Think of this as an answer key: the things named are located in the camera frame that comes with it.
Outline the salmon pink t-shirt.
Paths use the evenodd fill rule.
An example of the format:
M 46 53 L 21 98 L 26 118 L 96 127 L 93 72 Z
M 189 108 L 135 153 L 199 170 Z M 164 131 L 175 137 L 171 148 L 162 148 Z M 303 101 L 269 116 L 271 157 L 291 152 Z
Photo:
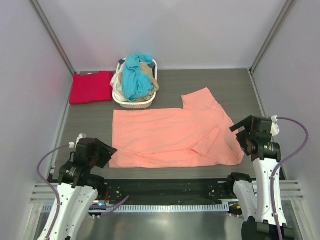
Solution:
M 208 88 L 182 96 L 182 108 L 115 110 L 111 168 L 234 166 L 244 153 L 233 121 Z

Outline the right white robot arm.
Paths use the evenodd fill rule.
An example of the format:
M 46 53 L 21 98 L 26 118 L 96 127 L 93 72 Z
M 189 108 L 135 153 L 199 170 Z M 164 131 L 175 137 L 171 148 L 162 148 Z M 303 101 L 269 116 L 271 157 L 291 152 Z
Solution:
M 256 186 L 246 174 L 232 173 L 225 192 L 238 198 L 243 215 L 241 237 L 244 240 L 293 240 L 295 230 L 288 227 L 280 189 L 280 145 L 272 142 L 279 134 L 278 117 L 248 116 L 231 126 L 236 139 L 251 157 Z

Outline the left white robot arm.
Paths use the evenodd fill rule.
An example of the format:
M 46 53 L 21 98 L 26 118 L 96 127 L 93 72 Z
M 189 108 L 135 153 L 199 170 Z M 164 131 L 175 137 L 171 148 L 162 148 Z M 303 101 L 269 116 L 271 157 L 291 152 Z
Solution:
M 55 195 L 40 240 L 74 240 L 93 202 L 101 200 L 107 192 L 105 179 L 92 174 L 91 170 L 104 168 L 117 149 L 82 134 L 65 147 L 73 151 L 59 169 L 58 185 L 54 187 L 39 174 Z

